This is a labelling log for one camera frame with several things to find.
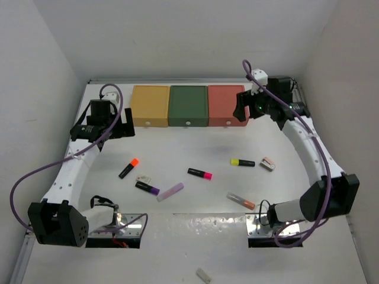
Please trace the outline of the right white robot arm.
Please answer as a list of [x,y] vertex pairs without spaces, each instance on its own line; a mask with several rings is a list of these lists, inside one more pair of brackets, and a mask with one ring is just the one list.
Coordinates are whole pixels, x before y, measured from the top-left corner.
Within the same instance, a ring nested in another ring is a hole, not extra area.
[[359,188],[355,174],[347,174],[335,162],[314,129],[303,102],[274,95],[272,79],[253,81],[248,91],[236,95],[234,117],[240,122],[268,115],[294,146],[309,178],[310,188],[298,199],[271,204],[268,224],[273,227],[290,221],[325,220],[348,215]]

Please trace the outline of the orange highlighter marker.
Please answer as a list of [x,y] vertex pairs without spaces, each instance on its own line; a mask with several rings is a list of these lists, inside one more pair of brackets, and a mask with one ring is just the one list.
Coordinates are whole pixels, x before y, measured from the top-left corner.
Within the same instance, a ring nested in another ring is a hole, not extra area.
[[139,164],[139,160],[134,158],[118,175],[120,179],[125,178],[137,165]]

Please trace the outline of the green drawer box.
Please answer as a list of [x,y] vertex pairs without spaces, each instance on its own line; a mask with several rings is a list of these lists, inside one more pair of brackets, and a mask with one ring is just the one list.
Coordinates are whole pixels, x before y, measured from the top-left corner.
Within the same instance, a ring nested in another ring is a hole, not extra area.
[[208,127],[208,87],[170,87],[168,124],[170,127]]

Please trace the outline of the yellow highlighter marker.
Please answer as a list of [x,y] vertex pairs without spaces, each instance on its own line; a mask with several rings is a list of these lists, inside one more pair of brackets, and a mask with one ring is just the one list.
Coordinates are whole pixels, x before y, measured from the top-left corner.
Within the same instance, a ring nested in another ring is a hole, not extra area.
[[247,166],[247,167],[255,167],[255,162],[250,160],[242,160],[242,159],[231,159],[230,164],[233,166]]

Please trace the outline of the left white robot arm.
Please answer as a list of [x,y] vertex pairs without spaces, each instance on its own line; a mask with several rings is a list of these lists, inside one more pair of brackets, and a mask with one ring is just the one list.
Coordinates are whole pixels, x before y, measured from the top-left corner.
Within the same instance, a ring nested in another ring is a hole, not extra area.
[[131,109],[120,98],[93,99],[70,130],[66,160],[41,202],[33,202],[28,217],[39,244],[81,247],[97,229],[116,225],[118,206],[103,201],[78,210],[89,170],[109,139],[135,135]]

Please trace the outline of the yellow drawer box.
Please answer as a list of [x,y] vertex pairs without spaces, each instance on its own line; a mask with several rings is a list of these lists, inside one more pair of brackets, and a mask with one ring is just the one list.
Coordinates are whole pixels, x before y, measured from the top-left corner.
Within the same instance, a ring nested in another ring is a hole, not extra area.
[[169,86],[135,85],[130,101],[136,127],[168,127]]

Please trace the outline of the pink highlighter marker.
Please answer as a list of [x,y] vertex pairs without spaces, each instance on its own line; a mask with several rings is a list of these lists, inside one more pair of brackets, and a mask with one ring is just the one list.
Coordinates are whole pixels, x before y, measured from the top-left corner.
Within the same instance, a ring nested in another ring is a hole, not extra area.
[[189,168],[187,173],[193,176],[197,176],[199,178],[207,179],[207,180],[211,180],[213,177],[211,173],[204,172],[202,170],[193,169],[193,168]]

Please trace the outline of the purple highlighter marker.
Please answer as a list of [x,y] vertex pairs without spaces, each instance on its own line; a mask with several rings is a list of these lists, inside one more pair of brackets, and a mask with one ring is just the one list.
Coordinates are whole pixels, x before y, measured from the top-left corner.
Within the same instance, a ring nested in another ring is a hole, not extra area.
[[135,184],[135,187],[139,188],[139,189],[141,189],[141,190],[143,190],[145,192],[151,193],[154,196],[158,196],[159,192],[160,192],[160,190],[158,188],[150,186],[150,185],[148,185],[146,183],[143,183],[141,181],[137,181],[136,184]]

